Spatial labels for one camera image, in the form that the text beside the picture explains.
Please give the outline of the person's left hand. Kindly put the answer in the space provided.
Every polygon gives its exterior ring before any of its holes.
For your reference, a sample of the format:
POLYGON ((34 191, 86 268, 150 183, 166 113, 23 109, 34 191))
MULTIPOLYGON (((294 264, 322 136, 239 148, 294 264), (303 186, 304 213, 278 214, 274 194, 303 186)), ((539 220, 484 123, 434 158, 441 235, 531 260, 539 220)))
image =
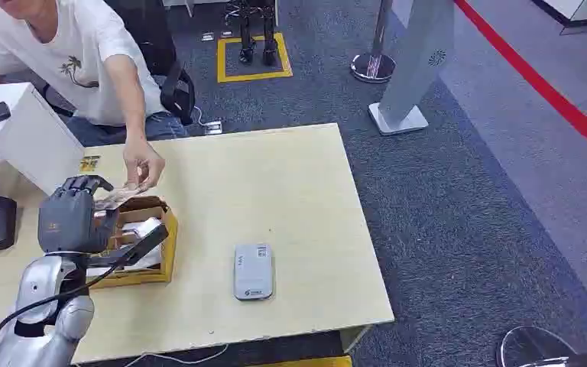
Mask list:
POLYGON ((146 139, 127 138, 123 158, 127 169, 125 185, 128 188, 146 191, 157 185, 165 167, 165 160, 146 139))

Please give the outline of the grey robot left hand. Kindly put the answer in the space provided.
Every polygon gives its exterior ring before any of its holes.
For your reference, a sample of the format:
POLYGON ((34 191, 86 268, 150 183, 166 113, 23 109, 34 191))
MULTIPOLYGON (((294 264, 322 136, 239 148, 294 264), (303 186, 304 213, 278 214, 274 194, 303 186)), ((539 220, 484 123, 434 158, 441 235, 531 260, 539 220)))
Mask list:
POLYGON ((84 255, 89 267, 135 265, 168 237, 162 222, 150 224, 130 245, 102 256, 114 235, 119 207, 131 196, 98 175, 69 177, 39 209, 37 237, 47 255, 84 255))

